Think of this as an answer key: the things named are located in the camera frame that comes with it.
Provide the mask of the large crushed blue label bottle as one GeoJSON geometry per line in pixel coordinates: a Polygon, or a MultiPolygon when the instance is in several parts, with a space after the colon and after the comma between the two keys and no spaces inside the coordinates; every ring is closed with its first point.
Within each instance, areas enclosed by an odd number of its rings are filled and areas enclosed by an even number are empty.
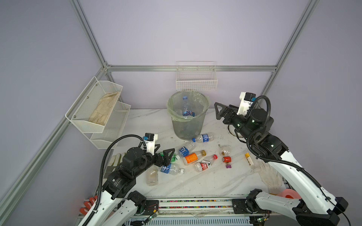
{"type": "Polygon", "coordinates": [[[182,116],[192,116],[195,117],[195,113],[191,109],[191,102],[187,96],[183,96],[183,106],[181,110],[182,116]]]}

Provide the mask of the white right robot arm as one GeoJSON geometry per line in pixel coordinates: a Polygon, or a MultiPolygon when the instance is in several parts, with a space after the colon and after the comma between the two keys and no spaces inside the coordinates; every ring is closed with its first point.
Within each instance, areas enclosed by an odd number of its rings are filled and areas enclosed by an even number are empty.
{"type": "Polygon", "coordinates": [[[247,211],[272,211],[293,220],[301,226],[336,226],[339,215],[344,214],[348,202],[335,197],[308,173],[295,159],[288,147],[269,131],[274,123],[268,97],[254,100],[244,115],[239,115],[234,106],[214,104],[216,119],[232,125],[244,139],[246,146],[257,159],[269,164],[300,195],[293,200],[269,195],[261,189],[252,190],[245,201],[247,211]]]}

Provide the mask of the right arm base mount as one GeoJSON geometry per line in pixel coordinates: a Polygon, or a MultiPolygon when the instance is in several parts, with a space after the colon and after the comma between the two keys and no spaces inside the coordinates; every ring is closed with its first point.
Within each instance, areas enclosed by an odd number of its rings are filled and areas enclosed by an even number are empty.
{"type": "Polygon", "coordinates": [[[232,199],[234,214],[270,214],[270,211],[259,208],[255,201],[246,198],[232,199]]]}

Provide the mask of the clear bottle blue label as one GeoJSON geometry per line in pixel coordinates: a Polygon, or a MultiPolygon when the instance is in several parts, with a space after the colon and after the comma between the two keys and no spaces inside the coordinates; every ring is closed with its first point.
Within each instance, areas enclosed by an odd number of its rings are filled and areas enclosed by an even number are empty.
{"type": "Polygon", "coordinates": [[[170,163],[168,166],[162,166],[159,171],[170,175],[182,175],[185,169],[181,168],[178,164],[170,163]]]}

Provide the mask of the clear bottle green cap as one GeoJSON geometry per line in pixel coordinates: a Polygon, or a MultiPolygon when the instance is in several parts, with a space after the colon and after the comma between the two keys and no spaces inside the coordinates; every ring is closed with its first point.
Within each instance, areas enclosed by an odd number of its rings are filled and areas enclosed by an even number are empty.
{"type": "Polygon", "coordinates": [[[146,183],[148,186],[158,185],[158,169],[156,166],[152,166],[147,170],[146,183]]]}

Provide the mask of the clear jar brown residue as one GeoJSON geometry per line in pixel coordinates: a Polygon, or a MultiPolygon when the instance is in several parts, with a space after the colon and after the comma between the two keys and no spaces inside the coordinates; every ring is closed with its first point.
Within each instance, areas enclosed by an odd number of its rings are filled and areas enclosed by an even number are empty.
{"type": "Polygon", "coordinates": [[[219,152],[221,156],[230,156],[231,155],[231,147],[229,145],[218,145],[219,152]]]}

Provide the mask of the small red cap bottle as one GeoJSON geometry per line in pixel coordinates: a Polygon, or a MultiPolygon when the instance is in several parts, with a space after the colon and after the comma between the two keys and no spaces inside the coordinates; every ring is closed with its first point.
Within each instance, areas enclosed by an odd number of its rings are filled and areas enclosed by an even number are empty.
{"type": "Polygon", "coordinates": [[[222,161],[223,161],[224,163],[231,163],[231,162],[232,162],[232,159],[231,159],[230,156],[225,156],[225,157],[222,158],[222,161]]]}

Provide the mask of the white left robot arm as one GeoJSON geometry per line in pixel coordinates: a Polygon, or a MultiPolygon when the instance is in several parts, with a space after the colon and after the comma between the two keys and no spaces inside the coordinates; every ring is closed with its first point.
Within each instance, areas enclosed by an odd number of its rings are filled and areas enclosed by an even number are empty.
{"type": "Polygon", "coordinates": [[[138,191],[131,191],[136,178],[151,166],[168,166],[175,149],[159,153],[148,153],[140,147],[130,148],[119,167],[112,172],[105,183],[100,184],[98,198],[80,222],[80,226],[122,226],[137,213],[143,213],[146,197],[138,191]]]}

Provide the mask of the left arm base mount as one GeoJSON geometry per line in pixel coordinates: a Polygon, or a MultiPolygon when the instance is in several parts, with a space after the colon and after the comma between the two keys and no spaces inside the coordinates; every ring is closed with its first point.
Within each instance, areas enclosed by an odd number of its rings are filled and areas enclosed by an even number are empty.
{"type": "Polygon", "coordinates": [[[131,200],[125,200],[121,206],[118,208],[118,212],[122,216],[138,216],[138,215],[151,215],[154,213],[154,210],[157,210],[159,207],[158,200],[146,200],[142,204],[137,204],[131,200]]]}

